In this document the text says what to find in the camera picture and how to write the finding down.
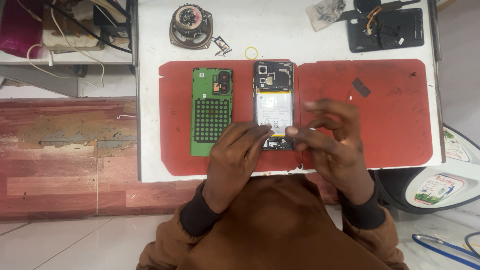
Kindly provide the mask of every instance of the blue hose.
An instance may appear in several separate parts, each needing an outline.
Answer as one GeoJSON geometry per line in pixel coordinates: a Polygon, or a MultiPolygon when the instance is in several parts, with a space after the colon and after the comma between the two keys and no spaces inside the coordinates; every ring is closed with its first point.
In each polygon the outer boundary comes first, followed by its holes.
{"type": "Polygon", "coordinates": [[[465,254],[468,254],[468,255],[473,256],[474,258],[476,258],[476,255],[475,255],[473,252],[471,252],[471,251],[468,251],[468,250],[466,250],[466,249],[463,249],[463,248],[458,247],[458,246],[456,246],[456,245],[452,245],[452,244],[450,244],[450,243],[447,243],[447,242],[442,241],[442,240],[440,240],[440,239],[438,239],[438,238],[431,237],[431,236],[428,236],[428,235],[413,234],[413,235],[412,235],[412,239],[413,239],[413,241],[414,241],[415,243],[419,244],[419,245],[422,246],[422,247],[425,247],[425,248],[427,248],[427,249],[429,249],[429,250],[431,250],[431,251],[434,251],[434,252],[436,252],[436,253],[438,253],[438,254],[440,254],[440,255],[443,255],[443,256],[445,256],[445,257],[447,257],[447,258],[450,258],[450,259],[452,259],[452,260],[454,260],[454,261],[457,261],[457,262],[459,262],[459,263],[465,264],[466,266],[470,266],[470,267],[472,267],[473,269],[480,270],[480,265],[475,264],[475,263],[470,262],[470,261],[467,261],[467,260],[462,259],[462,258],[460,258],[460,257],[457,257],[457,256],[455,256],[455,255],[453,255],[453,254],[450,254],[450,253],[448,253],[448,252],[445,252],[445,251],[443,251],[443,250],[440,250],[440,249],[438,249],[438,248],[436,248],[436,247],[434,247],[434,246],[431,246],[431,245],[429,245],[429,244],[427,244],[427,243],[425,243],[425,242],[420,241],[420,239],[426,240],[426,241],[430,241],[430,242],[434,242],[434,243],[438,243],[438,244],[440,244],[440,245],[444,245],[444,246],[453,248],[453,249],[455,249],[455,250],[461,251],[461,252],[463,252],[463,253],[465,253],[465,254]]]}

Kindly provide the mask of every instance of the phone battery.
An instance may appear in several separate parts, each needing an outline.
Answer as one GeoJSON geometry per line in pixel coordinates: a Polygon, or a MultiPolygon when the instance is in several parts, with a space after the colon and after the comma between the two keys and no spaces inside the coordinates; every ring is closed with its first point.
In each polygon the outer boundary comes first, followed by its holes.
{"type": "Polygon", "coordinates": [[[262,93],[257,94],[257,123],[271,124],[275,134],[272,137],[284,137],[285,128],[292,126],[292,94],[262,93]]]}

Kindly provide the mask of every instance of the yellow rubber band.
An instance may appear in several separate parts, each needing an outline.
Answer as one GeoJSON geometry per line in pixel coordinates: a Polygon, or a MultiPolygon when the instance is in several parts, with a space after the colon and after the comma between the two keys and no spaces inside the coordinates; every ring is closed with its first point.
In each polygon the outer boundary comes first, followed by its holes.
{"type": "Polygon", "coordinates": [[[258,57],[258,51],[257,51],[257,49],[255,49],[255,47],[248,47],[248,48],[245,50],[245,57],[246,57],[248,60],[255,60],[255,59],[257,59],[257,57],[258,57]],[[254,50],[255,50],[255,52],[257,53],[257,55],[255,56],[255,58],[250,58],[250,57],[247,56],[247,51],[248,51],[248,49],[254,49],[254,50]]]}

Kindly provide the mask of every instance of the black cuff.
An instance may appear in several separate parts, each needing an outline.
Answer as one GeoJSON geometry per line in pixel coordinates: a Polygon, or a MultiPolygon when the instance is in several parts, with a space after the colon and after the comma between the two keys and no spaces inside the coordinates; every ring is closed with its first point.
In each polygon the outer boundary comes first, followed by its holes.
{"type": "Polygon", "coordinates": [[[202,196],[204,184],[197,189],[192,201],[180,213],[180,222],[183,228],[192,236],[202,236],[211,230],[222,214],[216,214],[205,202],[202,196]]]}
{"type": "Polygon", "coordinates": [[[377,203],[377,189],[368,202],[353,205],[340,191],[337,192],[342,211],[352,226],[362,230],[372,230],[380,227],[385,221],[385,212],[377,203]]]}

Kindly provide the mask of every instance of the brown jacket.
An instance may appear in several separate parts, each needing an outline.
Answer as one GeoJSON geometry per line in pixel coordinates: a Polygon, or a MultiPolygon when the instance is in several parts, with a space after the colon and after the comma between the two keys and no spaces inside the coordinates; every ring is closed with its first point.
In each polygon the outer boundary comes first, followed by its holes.
{"type": "MultiPolygon", "coordinates": [[[[370,204],[378,209],[374,197],[370,204]]],[[[350,223],[368,226],[365,222],[378,219],[378,212],[369,216],[374,209],[357,211],[340,200],[343,232],[330,219],[318,187],[303,175],[253,177],[204,235],[192,236],[182,225],[188,204],[177,209],[172,220],[158,226],[156,241],[140,255],[137,270],[407,270],[388,211],[381,209],[378,227],[358,229],[350,223]]]]}

